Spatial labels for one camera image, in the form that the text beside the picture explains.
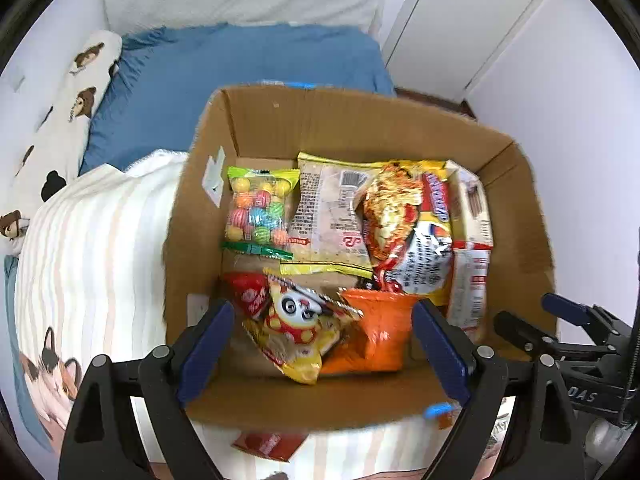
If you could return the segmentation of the orange snack packet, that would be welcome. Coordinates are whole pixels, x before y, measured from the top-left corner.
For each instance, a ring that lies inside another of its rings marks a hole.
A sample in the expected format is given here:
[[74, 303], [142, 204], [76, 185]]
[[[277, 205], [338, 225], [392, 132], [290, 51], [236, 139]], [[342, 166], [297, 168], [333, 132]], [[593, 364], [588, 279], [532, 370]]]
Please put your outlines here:
[[321, 376], [398, 372], [412, 334], [411, 312], [419, 296], [359, 288], [341, 298], [363, 316], [342, 330], [340, 341], [322, 358]]

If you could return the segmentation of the cat print cushion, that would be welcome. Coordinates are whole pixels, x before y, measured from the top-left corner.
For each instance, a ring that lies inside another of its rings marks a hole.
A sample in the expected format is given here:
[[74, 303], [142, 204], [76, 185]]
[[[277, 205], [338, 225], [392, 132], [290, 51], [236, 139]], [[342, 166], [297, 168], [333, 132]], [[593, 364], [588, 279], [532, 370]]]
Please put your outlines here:
[[54, 330], [46, 329], [35, 358], [21, 352], [15, 322], [18, 258], [3, 261], [6, 278], [6, 322], [13, 359], [18, 411], [29, 434], [48, 452], [61, 453], [65, 431], [82, 378], [75, 358], [64, 361], [55, 349]]

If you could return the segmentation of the beige yellow-edged snack bag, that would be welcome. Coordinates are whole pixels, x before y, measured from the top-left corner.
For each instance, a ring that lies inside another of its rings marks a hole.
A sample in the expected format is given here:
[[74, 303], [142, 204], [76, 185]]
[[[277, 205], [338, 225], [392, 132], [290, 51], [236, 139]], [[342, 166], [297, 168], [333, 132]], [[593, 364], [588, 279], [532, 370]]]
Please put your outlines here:
[[382, 162], [343, 162], [300, 152], [297, 165], [299, 201], [288, 225], [293, 260], [282, 263], [280, 272], [370, 278], [372, 264], [356, 209]]

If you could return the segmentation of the beige chocolate stick packet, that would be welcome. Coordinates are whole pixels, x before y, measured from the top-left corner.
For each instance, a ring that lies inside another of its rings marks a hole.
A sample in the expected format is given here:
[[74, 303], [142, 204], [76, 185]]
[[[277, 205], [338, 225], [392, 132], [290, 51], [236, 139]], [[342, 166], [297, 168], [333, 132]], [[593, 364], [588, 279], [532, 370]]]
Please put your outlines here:
[[482, 181], [452, 160], [445, 169], [454, 247], [491, 250], [494, 237]]

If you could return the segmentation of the bear print long pillow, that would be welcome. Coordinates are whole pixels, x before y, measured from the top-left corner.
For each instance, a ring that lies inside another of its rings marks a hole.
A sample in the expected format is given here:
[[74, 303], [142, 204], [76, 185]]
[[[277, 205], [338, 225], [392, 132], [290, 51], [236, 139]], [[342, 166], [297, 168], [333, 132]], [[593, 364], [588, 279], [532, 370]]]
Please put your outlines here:
[[121, 53], [121, 36], [97, 30], [67, 67], [1, 207], [1, 239], [10, 255], [21, 252], [37, 210], [77, 179], [91, 119], [116, 72]]

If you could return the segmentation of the white door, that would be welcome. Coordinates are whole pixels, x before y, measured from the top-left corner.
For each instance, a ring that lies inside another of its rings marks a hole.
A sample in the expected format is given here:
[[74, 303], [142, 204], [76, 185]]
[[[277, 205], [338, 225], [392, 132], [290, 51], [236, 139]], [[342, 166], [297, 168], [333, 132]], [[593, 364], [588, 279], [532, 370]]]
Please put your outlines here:
[[384, 47], [395, 86], [461, 102], [535, 0], [405, 0]]

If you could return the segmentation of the red star snack packet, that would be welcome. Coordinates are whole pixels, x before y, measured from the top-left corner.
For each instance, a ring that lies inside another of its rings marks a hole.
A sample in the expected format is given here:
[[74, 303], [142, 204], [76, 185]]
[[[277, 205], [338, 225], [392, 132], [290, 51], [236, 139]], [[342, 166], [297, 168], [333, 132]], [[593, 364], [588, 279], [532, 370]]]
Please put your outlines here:
[[229, 272], [222, 276], [232, 304], [247, 318], [258, 320], [271, 302], [269, 280], [262, 273]]

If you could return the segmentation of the striped white blanket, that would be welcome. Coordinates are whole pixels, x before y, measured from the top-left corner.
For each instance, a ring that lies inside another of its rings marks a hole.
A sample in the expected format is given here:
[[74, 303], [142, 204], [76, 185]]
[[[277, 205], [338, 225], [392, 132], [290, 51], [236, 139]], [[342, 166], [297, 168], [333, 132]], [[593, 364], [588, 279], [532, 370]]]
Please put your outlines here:
[[[46, 329], [64, 361], [75, 358], [82, 377], [90, 360], [143, 358], [166, 338], [164, 243], [185, 152], [157, 150], [125, 171], [105, 164], [75, 180], [36, 212], [18, 258], [15, 322], [21, 352], [35, 358]], [[237, 314], [229, 347], [214, 374], [274, 378], [293, 385], [245, 333]], [[425, 358], [413, 338], [404, 368]], [[330, 378], [393, 377], [370, 373]]]

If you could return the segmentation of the yellow red noodle snack bag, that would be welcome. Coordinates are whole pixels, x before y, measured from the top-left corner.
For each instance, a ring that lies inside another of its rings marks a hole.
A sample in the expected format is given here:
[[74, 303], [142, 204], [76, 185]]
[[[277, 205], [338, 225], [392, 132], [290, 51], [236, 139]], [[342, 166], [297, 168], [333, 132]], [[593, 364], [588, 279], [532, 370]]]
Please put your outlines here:
[[454, 260], [446, 162], [386, 162], [360, 203], [372, 286], [446, 304]]

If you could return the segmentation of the colourful gumball candy bag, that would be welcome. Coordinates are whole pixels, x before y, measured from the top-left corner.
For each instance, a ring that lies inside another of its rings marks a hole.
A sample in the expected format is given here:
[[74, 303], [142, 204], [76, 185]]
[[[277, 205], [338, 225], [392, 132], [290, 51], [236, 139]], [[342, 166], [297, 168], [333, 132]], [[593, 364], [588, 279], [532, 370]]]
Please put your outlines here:
[[228, 168], [231, 207], [222, 246], [232, 252], [292, 261], [288, 213], [298, 169]]

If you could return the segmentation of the yellow panda snack bag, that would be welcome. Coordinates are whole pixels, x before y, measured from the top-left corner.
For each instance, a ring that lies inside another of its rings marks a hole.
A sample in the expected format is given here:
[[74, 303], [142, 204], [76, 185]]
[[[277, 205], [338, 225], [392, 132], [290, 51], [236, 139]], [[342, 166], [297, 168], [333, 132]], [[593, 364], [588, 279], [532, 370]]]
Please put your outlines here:
[[287, 278], [268, 274], [266, 280], [268, 304], [257, 318], [243, 322], [245, 333], [284, 376], [313, 385], [323, 357], [363, 312]]

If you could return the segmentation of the blue bed sheet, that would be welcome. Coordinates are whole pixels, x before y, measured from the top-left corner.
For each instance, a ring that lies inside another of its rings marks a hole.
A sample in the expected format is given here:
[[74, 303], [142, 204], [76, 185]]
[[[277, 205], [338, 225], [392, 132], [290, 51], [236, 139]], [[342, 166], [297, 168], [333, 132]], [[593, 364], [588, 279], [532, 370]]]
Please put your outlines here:
[[378, 43], [356, 27], [220, 24], [127, 35], [93, 115], [81, 172], [124, 170], [156, 150], [190, 150], [220, 88], [275, 82], [393, 96]]

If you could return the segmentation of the brown square snack packet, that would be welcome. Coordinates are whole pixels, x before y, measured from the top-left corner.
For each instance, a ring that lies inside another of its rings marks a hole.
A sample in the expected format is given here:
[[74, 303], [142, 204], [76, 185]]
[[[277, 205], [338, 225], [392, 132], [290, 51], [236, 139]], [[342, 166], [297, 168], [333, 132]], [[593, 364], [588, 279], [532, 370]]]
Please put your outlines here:
[[241, 432], [231, 446], [240, 452], [263, 460], [288, 463], [307, 438], [306, 434]]

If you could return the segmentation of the red white long snack pack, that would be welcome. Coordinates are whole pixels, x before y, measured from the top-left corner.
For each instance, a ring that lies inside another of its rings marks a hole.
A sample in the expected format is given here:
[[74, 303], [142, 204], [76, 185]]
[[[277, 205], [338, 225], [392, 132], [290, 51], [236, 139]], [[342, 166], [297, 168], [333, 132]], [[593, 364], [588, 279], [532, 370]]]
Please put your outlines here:
[[473, 342], [483, 336], [491, 248], [483, 244], [454, 244], [447, 322]]

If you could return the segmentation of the cardboard box with printed sides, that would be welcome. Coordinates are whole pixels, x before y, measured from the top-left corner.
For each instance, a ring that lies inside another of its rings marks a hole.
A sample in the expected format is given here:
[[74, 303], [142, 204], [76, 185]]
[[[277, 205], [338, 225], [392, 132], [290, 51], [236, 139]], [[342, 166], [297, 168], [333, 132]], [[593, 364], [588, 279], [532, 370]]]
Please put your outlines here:
[[[459, 216], [461, 207], [468, 216]], [[332, 294], [387, 275], [380, 341], [363, 319], [337, 330], [269, 283], [269, 306], [239, 314], [226, 351], [188, 403], [198, 422], [242, 430], [360, 428], [420, 413], [444, 394], [411, 333], [418, 299], [452, 304], [465, 221], [492, 237], [483, 309], [454, 318], [497, 351], [503, 311], [543, 330], [553, 262], [529, 163], [504, 134], [403, 99], [332, 88], [222, 89], [183, 167], [164, 247], [166, 337], [188, 303], [221, 296], [230, 271], [276, 272]]]

